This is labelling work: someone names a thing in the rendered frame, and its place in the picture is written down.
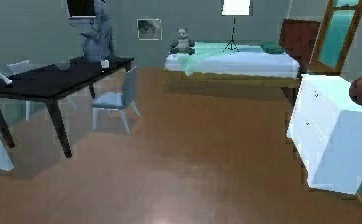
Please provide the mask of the pale blue chair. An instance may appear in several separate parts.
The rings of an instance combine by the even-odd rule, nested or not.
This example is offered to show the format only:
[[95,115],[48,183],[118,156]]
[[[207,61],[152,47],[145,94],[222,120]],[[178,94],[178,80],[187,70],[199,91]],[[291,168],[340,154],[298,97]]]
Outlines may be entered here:
[[127,134],[130,133],[125,110],[131,106],[138,117],[141,116],[136,104],[137,67],[126,72],[120,92],[105,92],[92,101],[92,128],[97,128],[100,110],[118,111]]
[[[68,60],[61,61],[56,64],[58,70],[66,70],[70,67],[70,62]],[[46,73],[44,66],[42,64],[33,64],[29,60],[24,60],[21,62],[8,64],[8,70],[12,75],[18,75],[21,73],[32,72],[35,76]],[[25,102],[25,120],[28,121],[31,114],[31,102]]]

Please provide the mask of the panda plush toy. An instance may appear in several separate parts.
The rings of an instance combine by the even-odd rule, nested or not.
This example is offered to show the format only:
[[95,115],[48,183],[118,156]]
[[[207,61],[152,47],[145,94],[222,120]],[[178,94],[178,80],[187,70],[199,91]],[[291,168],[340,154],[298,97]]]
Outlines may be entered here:
[[188,31],[186,28],[177,29],[177,40],[171,45],[170,53],[177,54],[189,54],[195,53],[195,42],[189,38]]

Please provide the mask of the bed with pale blue cover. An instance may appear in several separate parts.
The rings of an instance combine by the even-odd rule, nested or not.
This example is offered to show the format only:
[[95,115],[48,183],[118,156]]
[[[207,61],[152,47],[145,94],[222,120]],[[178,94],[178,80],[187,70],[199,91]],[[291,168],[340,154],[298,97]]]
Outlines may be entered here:
[[226,49],[225,43],[197,42],[195,53],[170,54],[165,59],[168,91],[191,89],[199,82],[233,83],[279,88],[294,105],[300,85],[300,64],[288,53],[271,54],[259,45]]

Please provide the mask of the grey statue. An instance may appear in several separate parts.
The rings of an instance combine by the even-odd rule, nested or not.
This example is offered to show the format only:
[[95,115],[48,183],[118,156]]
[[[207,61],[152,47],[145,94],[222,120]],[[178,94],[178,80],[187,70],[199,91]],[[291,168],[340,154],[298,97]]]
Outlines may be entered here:
[[82,33],[85,38],[82,44],[84,58],[90,62],[109,60],[115,55],[115,51],[106,0],[94,0],[94,12],[96,18],[91,30]]

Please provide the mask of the green pillow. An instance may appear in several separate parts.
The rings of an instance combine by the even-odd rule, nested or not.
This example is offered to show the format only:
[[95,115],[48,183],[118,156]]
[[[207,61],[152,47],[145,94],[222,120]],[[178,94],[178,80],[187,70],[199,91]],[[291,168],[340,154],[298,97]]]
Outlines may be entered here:
[[268,54],[283,54],[284,49],[276,42],[262,42],[260,47]]

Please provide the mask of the white floor lamp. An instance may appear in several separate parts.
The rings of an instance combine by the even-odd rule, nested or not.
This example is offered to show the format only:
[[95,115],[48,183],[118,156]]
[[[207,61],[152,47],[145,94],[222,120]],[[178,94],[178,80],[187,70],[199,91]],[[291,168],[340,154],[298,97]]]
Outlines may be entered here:
[[223,0],[221,15],[233,17],[231,39],[225,47],[226,50],[239,51],[235,42],[236,18],[238,16],[250,16],[251,13],[252,0]]

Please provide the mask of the black table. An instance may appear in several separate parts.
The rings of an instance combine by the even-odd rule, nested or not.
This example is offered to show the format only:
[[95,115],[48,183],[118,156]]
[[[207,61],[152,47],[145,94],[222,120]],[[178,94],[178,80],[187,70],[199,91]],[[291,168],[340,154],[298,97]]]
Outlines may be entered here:
[[[7,85],[0,79],[0,98],[43,102],[56,130],[66,158],[72,157],[58,101],[85,87],[95,98],[93,84],[118,69],[129,70],[133,58],[112,57],[109,67],[102,68],[100,62],[88,62],[83,57],[70,60],[68,69],[60,70],[51,64],[17,75],[11,75],[12,83]],[[15,143],[0,110],[0,134],[5,143],[13,148]]]

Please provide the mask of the white chest of drawers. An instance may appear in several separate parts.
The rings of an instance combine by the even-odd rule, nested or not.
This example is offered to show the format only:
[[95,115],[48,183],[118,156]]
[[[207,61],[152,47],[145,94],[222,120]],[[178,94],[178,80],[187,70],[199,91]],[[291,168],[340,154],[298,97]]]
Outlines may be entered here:
[[339,76],[304,74],[287,129],[311,188],[354,194],[362,183],[362,106]]

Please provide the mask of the wooden framed mirror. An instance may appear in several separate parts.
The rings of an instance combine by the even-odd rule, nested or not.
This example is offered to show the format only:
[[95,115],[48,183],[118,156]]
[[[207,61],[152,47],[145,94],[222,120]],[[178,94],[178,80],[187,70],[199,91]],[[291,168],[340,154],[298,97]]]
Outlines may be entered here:
[[362,0],[328,0],[308,71],[339,76],[362,17]]

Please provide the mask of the framed wall picture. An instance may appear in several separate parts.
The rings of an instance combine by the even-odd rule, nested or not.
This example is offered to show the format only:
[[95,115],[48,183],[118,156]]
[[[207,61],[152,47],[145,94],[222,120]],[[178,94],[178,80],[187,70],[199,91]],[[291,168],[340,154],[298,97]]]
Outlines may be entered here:
[[160,19],[138,19],[137,20],[139,40],[160,40],[162,27]]

